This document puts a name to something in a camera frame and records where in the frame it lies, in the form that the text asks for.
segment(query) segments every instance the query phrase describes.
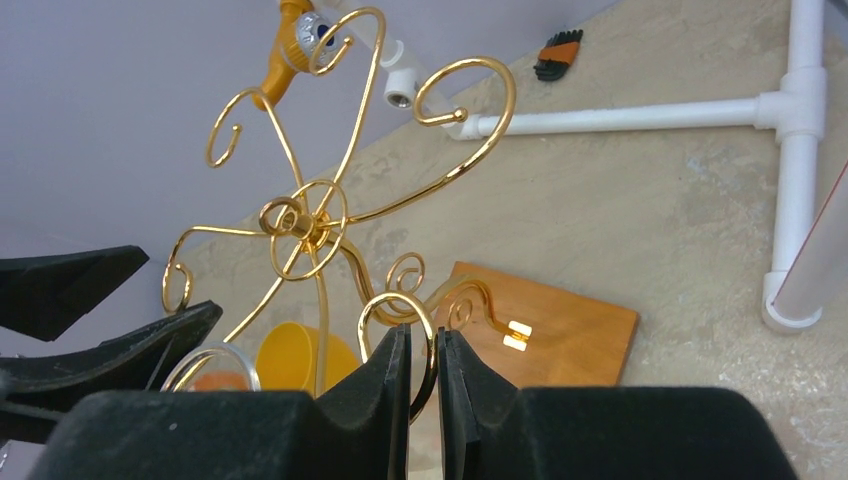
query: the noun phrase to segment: stained surface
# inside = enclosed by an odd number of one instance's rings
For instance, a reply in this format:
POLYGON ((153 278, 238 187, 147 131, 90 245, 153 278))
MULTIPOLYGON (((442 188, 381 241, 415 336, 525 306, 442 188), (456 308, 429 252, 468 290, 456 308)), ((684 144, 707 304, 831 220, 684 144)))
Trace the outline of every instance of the stained surface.
MULTIPOLYGON (((737 98, 776 89, 786 65, 788 9, 786 0, 625 1, 580 26, 580 56, 562 81, 535 79, 536 52, 511 66, 518 111, 737 98)), ((835 41, 825 59, 830 93, 822 193, 848 152, 848 59, 835 41)), ((490 79, 459 100, 472 111, 494 111, 500 92, 490 79)), ((359 153, 343 184, 351 209, 381 205, 473 148, 438 128, 406 125, 359 153)), ((424 294, 463 260, 632 308, 642 320, 622 383, 736 389, 763 412, 802 478, 844 478, 848 296, 799 336, 772 333, 759 317, 777 159, 774 133, 753 128, 508 138, 444 191, 351 226, 348 236, 365 255, 378 290, 394 259, 415 250, 428 262, 424 294)), ((223 337, 274 278, 263 241, 215 240, 184 259, 195 270, 196 301, 212 298, 224 307, 213 338, 223 337)), ((361 305, 346 269, 337 259, 326 275, 333 330, 353 345, 361 305)), ((274 324, 315 325, 317 315, 314 285, 287 285, 236 343, 255 352, 274 324)), ((372 335, 380 334, 374 327, 372 335)), ((421 363, 415 360, 413 368, 421 363)), ((437 422, 431 402, 413 426, 409 466, 417 478, 441 478, 437 422)))

